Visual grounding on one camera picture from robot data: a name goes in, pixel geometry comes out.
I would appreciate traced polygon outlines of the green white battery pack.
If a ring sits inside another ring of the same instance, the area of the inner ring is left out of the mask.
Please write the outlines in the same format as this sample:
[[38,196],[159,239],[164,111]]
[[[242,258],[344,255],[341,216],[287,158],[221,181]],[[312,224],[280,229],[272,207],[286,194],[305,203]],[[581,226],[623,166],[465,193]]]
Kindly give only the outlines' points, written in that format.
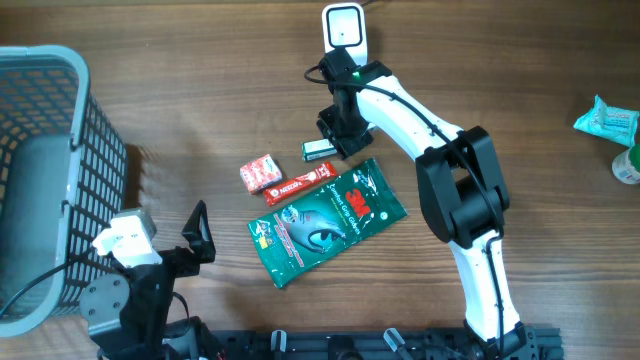
[[337,150],[327,139],[303,142],[301,145],[302,160],[311,162],[337,154]]

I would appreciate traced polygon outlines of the red Nescafe sachet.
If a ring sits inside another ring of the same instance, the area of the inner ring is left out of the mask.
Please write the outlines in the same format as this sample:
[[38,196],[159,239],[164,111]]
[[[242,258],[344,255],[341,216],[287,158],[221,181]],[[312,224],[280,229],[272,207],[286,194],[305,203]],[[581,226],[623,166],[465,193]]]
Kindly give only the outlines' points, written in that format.
[[267,188],[263,194],[268,206],[273,206],[281,201],[296,195],[324,180],[329,180],[338,175],[331,162],[324,162],[312,171],[289,179],[281,184]]

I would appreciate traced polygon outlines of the red white small box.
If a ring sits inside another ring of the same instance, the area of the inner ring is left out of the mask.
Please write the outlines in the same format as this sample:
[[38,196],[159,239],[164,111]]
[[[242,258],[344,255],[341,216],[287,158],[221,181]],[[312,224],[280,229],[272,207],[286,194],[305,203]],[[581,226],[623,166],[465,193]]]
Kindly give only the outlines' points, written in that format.
[[253,195],[281,181],[282,171],[270,154],[249,161],[240,168],[241,179],[247,191]]

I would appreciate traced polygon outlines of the green 3M gloves packet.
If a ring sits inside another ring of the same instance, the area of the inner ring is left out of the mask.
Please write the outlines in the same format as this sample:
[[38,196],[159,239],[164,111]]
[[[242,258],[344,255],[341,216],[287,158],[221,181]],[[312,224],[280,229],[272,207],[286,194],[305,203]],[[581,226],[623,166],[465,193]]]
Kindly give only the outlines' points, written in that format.
[[370,158],[279,210],[248,223],[274,285],[327,262],[407,216]]

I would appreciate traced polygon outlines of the light green tissue pack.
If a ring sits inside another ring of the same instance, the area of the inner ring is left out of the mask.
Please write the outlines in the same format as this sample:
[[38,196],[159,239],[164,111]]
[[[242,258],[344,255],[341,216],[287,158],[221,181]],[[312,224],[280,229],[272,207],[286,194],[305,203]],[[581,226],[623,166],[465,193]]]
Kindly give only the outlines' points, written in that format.
[[636,144],[639,112],[607,105],[598,95],[594,106],[579,117],[573,128],[626,147]]

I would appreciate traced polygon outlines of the green lid jar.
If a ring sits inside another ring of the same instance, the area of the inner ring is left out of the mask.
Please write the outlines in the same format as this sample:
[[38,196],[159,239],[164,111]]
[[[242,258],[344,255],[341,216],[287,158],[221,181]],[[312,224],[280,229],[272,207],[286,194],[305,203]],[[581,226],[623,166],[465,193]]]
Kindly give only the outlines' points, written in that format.
[[613,160],[612,172],[624,184],[637,185],[640,182],[638,144],[630,147]]

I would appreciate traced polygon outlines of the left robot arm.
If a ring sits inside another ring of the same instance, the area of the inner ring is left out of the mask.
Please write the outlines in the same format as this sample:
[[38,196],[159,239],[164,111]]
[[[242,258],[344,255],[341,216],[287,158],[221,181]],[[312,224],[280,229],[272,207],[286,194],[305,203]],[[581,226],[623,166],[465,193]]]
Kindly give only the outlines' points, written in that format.
[[175,280],[197,276],[200,266],[215,261],[206,204],[199,201],[182,236],[186,247],[156,251],[157,228],[143,208],[115,215],[92,246],[111,256],[115,268],[93,280],[80,298],[81,315],[99,359],[223,359],[224,346],[199,317],[167,321]]

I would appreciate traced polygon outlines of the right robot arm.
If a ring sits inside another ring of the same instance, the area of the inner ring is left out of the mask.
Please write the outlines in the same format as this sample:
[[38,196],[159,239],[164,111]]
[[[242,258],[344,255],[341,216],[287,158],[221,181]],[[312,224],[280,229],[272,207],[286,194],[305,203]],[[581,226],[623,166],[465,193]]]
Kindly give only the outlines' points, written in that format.
[[413,99],[379,61],[358,65],[343,47],[324,55],[318,83],[333,96],[319,114],[323,137],[346,159],[375,125],[414,161],[423,217],[455,258],[466,301],[465,326],[485,358],[510,356],[526,342],[502,255],[510,198],[497,153],[480,126],[463,130]]

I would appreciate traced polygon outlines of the white barcode scanner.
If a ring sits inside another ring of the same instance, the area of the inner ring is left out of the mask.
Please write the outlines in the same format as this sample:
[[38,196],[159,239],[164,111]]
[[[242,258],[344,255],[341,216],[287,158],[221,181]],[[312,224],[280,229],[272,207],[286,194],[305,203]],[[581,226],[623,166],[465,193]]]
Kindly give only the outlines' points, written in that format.
[[327,5],[321,15],[324,51],[345,48],[357,65],[368,63],[364,8],[356,2]]

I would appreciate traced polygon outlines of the grey plastic shopping basket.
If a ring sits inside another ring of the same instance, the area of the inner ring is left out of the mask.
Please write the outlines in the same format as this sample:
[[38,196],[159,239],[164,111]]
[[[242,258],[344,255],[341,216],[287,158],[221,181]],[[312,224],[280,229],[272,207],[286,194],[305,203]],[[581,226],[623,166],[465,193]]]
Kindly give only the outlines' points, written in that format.
[[122,208],[124,141],[58,45],[1,49],[1,335],[77,312],[111,262],[91,243]]

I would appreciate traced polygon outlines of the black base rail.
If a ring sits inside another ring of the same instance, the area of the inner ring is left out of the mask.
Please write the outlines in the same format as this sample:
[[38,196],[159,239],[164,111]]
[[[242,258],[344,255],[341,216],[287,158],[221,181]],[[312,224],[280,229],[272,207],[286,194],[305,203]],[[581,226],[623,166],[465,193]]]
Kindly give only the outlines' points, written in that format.
[[519,324],[500,339],[481,340],[466,328],[374,332],[214,331],[220,359],[562,359],[560,330]]

